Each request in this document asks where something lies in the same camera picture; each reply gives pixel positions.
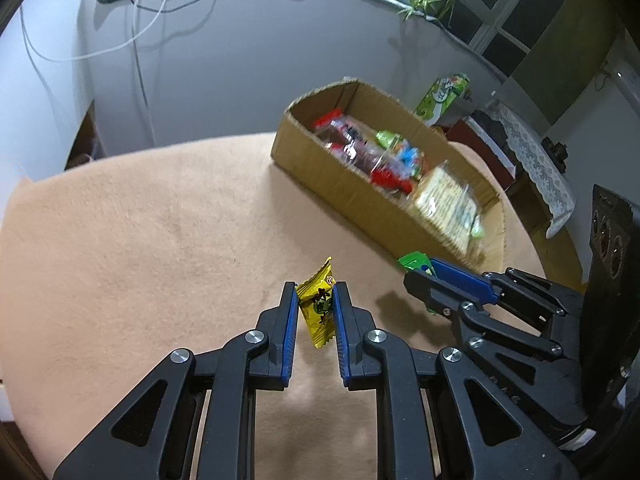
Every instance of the green curtain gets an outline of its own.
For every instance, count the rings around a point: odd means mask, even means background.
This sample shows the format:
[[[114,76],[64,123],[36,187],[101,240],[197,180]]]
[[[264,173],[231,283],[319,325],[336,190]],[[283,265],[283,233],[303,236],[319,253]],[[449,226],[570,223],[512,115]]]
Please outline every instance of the green curtain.
[[[609,0],[565,0],[513,78],[554,124],[596,75],[615,36]]]

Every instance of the round table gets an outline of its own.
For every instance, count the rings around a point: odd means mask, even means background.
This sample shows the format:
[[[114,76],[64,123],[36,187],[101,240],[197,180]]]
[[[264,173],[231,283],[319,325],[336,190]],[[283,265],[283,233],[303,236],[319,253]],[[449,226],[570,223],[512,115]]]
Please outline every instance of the round table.
[[[171,350],[221,347],[328,256],[380,328],[420,349],[453,343],[449,322],[406,293],[382,248],[271,163],[272,142],[204,140],[18,186],[0,235],[2,378],[49,476]],[[500,189],[479,156],[456,147]],[[505,264],[543,276],[500,196]],[[257,396],[256,477],[373,478],[374,392],[343,388],[333,341],[316,349],[302,316],[298,331],[290,387]]]

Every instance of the white lace doily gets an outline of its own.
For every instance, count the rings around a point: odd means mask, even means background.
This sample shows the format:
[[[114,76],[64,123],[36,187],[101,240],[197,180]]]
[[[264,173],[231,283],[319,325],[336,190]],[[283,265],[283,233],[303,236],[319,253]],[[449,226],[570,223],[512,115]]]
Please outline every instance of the white lace doily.
[[[507,144],[549,206],[552,220],[546,230],[546,238],[555,236],[575,209],[575,198],[569,183],[546,154],[540,145],[540,136],[531,126],[497,100],[489,103],[485,111],[494,121],[502,123]]]

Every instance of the yellow candy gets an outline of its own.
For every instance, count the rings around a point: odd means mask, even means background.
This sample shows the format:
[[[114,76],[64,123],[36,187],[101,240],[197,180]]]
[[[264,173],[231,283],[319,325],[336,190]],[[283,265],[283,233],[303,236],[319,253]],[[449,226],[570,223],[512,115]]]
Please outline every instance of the yellow candy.
[[[322,348],[335,335],[332,312],[334,283],[329,256],[315,275],[296,288],[300,310],[316,348]]]

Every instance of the cardboard box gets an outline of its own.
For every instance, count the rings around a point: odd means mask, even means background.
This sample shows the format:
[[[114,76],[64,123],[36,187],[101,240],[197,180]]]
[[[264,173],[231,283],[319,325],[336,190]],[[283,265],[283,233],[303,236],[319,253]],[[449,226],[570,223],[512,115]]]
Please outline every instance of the cardboard box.
[[[345,166],[311,133],[313,123],[334,108],[368,124],[391,130],[420,147],[431,168],[448,160],[449,171],[470,184],[486,232],[483,258],[470,261],[436,231],[420,224],[398,201],[373,186],[366,175]],[[373,240],[399,258],[411,251],[469,269],[504,269],[504,211],[497,191],[437,130],[425,126],[403,104],[359,80],[344,80],[302,96],[285,111],[271,157],[283,170],[326,200]]]

